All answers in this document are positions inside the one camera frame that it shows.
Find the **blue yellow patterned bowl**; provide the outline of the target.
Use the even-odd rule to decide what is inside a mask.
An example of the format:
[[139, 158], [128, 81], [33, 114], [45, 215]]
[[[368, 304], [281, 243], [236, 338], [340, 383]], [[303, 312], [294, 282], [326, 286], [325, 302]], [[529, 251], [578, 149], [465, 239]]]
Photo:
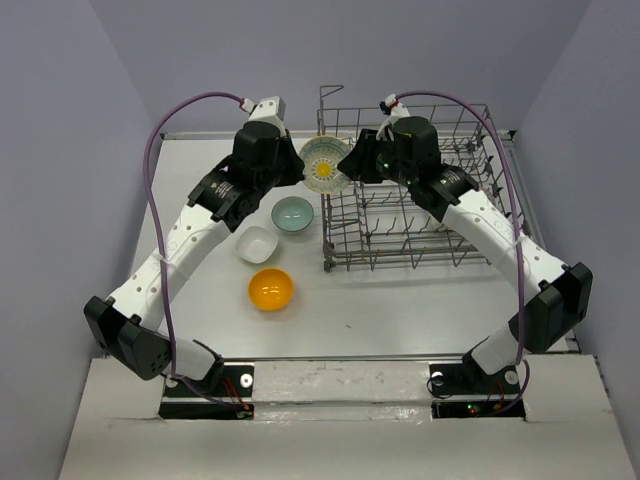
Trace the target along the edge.
[[351, 180], [338, 165], [349, 153], [348, 144], [334, 136], [321, 135], [308, 140], [299, 151], [304, 163], [304, 185], [323, 195], [342, 192]]

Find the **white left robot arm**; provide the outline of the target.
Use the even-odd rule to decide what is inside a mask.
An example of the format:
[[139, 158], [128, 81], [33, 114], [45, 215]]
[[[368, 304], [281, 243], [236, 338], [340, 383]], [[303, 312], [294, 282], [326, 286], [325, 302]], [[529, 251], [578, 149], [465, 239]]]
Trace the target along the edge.
[[231, 153], [198, 182], [138, 270], [106, 298], [87, 302], [83, 313], [96, 343], [143, 380], [165, 376], [212, 397], [223, 358], [197, 340], [179, 339], [167, 309], [272, 189], [302, 181], [303, 168], [287, 130], [266, 121], [245, 123]]

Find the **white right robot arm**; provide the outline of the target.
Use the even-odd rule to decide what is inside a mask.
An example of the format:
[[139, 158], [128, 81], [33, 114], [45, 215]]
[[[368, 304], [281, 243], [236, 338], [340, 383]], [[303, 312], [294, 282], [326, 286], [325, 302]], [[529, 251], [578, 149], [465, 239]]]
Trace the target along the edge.
[[517, 313], [469, 350], [454, 375], [468, 390], [486, 390], [503, 368], [546, 352], [586, 316], [592, 271], [546, 252], [470, 174], [444, 163], [438, 132], [426, 118], [401, 118], [382, 132], [363, 130], [338, 169], [362, 183], [404, 186], [414, 204], [469, 241], [516, 289]]

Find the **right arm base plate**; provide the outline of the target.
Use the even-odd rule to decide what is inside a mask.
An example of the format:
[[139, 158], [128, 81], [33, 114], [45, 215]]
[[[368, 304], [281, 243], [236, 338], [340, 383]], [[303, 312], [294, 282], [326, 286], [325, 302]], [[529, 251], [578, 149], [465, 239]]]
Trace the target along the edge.
[[519, 397], [521, 383], [514, 366], [494, 375], [480, 373], [471, 379], [463, 373], [462, 363], [429, 365], [426, 387], [432, 397], [433, 419], [526, 417], [523, 400]]

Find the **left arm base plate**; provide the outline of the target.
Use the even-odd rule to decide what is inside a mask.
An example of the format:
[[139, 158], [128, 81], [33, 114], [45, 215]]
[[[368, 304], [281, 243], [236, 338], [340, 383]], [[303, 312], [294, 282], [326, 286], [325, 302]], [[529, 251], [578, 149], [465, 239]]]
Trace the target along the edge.
[[250, 421], [255, 411], [254, 379], [254, 363], [230, 362], [224, 367], [222, 379], [209, 393], [205, 393], [203, 387], [191, 389], [183, 382], [167, 380], [158, 415], [165, 420]]

